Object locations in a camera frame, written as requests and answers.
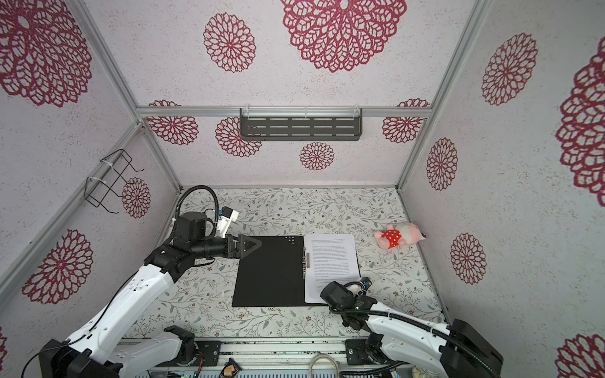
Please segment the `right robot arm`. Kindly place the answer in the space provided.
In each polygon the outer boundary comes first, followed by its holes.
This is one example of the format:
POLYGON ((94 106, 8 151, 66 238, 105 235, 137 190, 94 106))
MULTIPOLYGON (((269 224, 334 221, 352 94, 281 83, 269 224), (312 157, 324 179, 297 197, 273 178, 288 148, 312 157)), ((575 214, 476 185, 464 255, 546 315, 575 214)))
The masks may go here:
POLYGON ((499 377, 504 358, 465 321, 453 324, 423 321, 392 309, 367 295, 366 278, 329 283, 320 294, 344 326, 369 333, 365 340, 347 340, 349 365, 410 364, 440 377, 499 377))

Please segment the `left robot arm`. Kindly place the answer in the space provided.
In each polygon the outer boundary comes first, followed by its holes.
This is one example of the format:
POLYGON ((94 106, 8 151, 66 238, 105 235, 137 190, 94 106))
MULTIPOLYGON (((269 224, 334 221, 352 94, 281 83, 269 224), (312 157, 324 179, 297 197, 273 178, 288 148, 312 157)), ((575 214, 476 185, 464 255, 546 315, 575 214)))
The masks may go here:
POLYGON ((164 362, 195 364, 199 348, 194 334, 175 325, 127 350, 116 348, 142 313, 189 269, 208 266, 215 258, 242 258, 242 238, 228 234, 238 217, 228 207, 220 209, 214 221, 200 212, 176 216, 168 239, 103 310, 66 340, 51 340, 36 354, 42 376, 134 377, 164 362))

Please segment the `printed paper sheet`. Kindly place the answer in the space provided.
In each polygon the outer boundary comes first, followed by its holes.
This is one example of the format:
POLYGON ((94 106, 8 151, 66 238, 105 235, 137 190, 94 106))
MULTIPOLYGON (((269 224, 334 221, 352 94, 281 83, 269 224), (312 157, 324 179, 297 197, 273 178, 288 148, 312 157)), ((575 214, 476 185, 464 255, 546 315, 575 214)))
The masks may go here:
POLYGON ((321 291, 333 281, 346 284, 361 278, 352 234, 308 234, 303 237, 303 244, 310 253, 305 303, 324 304, 320 298, 321 291))

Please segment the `blue black folder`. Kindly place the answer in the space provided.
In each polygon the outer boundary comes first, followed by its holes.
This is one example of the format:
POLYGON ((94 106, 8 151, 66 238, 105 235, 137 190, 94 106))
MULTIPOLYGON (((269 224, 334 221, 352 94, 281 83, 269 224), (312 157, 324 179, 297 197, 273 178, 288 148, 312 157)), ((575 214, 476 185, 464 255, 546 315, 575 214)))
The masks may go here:
POLYGON ((232 306, 324 306, 305 303, 303 236, 252 236, 262 246, 239 260, 232 306))

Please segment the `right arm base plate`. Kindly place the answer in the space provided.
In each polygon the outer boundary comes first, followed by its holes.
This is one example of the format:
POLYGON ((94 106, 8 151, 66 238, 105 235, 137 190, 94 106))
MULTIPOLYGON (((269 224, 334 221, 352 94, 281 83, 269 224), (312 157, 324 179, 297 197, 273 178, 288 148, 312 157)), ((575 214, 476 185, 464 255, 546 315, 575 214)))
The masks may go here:
POLYGON ((384 362, 379 348, 368 340, 345 340, 345 354, 348 365, 379 365, 384 362))

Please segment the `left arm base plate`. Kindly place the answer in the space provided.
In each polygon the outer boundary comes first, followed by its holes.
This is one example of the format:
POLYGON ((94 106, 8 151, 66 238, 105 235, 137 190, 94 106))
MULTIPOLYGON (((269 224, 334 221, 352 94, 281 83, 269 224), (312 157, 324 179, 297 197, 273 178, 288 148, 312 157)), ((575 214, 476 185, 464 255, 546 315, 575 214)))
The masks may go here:
POLYGON ((170 365, 179 366, 216 366, 221 352, 220 341, 200 341, 193 332, 176 325, 167 327, 165 332, 175 335, 181 341, 180 349, 170 365))

